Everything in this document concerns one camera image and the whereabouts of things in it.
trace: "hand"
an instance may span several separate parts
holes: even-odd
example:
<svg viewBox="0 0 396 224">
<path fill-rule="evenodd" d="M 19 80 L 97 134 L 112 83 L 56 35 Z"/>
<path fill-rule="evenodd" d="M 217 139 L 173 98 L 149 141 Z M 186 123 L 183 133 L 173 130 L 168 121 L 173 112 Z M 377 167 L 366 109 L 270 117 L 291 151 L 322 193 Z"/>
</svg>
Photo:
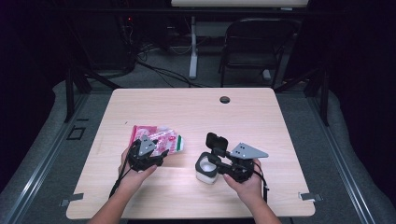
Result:
<svg viewBox="0 0 396 224">
<path fill-rule="evenodd" d="M 125 162 L 125 158 L 128 154 L 129 148 L 127 147 L 121 155 L 121 165 L 119 167 L 119 174 L 121 172 L 123 163 Z M 127 164 L 124 169 L 124 173 L 128 172 L 130 164 L 128 163 L 128 160 L 126 161 Z M 120 186 L 118 190 L 122 190 L 127 192 L 128 194 L 134 195 L 137 190 L 142 186 L 143 181 L 149 177 L 154 171 L 157 169 L 157 165 L 153 165 L 149 167 L 147 170 L 142 171 L 142 172 L 136 172 L 135 170 L 130 170 L 128 174 L 121 180 Z"/>
<path fill-rule="evenodd" d="M 253 162 L 258 164 L 261 167 L 261 163 L 259 160 L 254 159 Z M 260 172 L 260 168 L 257 165 L 254 165 L 254 170 Z M 247 208 L 251 209 L 254 206 L 258 206 L 262 203 L 265 203 L 265 200 L 262 198 L 262 179 L 253 174 L 252 177 L 243 182 L 238 183 L 229 175 L 223 175 L 225 182 L 236 191 L 239 199 L 247 206 Z"/>
</svg>

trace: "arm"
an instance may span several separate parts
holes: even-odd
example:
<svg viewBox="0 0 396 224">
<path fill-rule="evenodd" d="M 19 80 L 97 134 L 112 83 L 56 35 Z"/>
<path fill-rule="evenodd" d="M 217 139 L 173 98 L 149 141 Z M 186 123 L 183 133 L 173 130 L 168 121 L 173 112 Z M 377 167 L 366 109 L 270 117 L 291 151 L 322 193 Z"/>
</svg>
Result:
<svg viewBox="0 0 396 224">
<path fill-rule="evenodd" d="M 119 172 L 125 161 L 126 154 L 128 153 L 128 148 L 122 153 L 121 165 L 119 167 Z M 136 172 L 134 170 L 129 171 L 129 173 L 121 180 L 120 186 L 117 191 L 108 199 L 108 201 L 102 206 L 102 208 L 91 218 L 89 223 L 119 223 L 122 216 L 123 210 L 126 204 L 134 196 L 134 194 L 139 190 L 143 181 L 151 175 L 155 169 L 156 165 L 149 167 L 143 172 Z"/>
<path fill-rule="evenodd" d="M 259 160 L 254 159 L 255 163 L 261 166 Z M 227 184 L 236 191 L 239 199 L 247 206 L 257 224 L 263 223 L 280 223 L 280 220 L 262 198 L 262 180 L 259 176 L 254 175 L 243 183 L 238 183 L 229 175 L 224 175 Z"/>
</svg>

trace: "snack bag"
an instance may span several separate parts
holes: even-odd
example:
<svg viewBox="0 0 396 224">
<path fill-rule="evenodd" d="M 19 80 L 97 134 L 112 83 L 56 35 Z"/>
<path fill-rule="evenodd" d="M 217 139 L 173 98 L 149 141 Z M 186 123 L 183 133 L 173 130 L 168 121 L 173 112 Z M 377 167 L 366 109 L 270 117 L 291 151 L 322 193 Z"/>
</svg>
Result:
<svg viewBox="0 0 396 224">
<path fill-rule="evenodd" d="M 174 130 L 158 126 L 138 126 L 135 125 L 132 131 L 130 145 L 136 140 L 146 135 L 151 140 L 158 140 L 157 148 L 151 153 L 151 157 L 161 155 L 169 149 L 168 155 L 183 150 L 184 141 Z"/>
</svg>

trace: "black chair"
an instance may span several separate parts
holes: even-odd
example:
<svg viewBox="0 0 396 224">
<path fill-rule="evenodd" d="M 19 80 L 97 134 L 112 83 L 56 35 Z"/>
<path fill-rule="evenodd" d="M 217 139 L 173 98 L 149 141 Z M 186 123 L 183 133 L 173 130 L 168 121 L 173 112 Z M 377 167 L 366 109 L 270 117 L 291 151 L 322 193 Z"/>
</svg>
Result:
<svg viewBox="0 0 396 224">
<path fill-rule="evenodd" d="M 221 87 L 226 68 L 275 70 L 270 79 L 276 84 L 285 45 L 298 34 L 300 23 L 294 20 L 246 18 L 233 22 L 227 29 L 220 60 Z"/>
</svg>

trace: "table top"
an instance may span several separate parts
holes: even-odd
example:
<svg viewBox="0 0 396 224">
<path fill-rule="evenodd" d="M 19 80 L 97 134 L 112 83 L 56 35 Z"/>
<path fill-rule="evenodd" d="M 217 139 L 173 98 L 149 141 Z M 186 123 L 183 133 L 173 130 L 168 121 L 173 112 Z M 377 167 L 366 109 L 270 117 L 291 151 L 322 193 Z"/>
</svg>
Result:
<svg viewBox="0 0 396 224">
<path fill-rule="evenodd" d="M 226 96 L 230 103 L 219 98 Z M 268 204 L 279 217 L 308 217 L 312 202 L 274 91 L 269 88 L 119 89 L 110 98 L 92 143 L 67 216 L 91 218 L 107 201 L 117 177 L 120 154 L 128 147 L 134 125 L 167 126 L 184 139 L 184 148 L 168 155 L 127 204 L 124 218 L 251 217 L 222 175 L 213 185 L 195 176 L 195 163 L 207 133 L 240 142 L 269 154 L 260 159 L 269 187 Z"/>
<path fill-rule="evenodd" d="M 306 7 L 308 0 L 172 0 L 172 7 Z"/>
</svg>

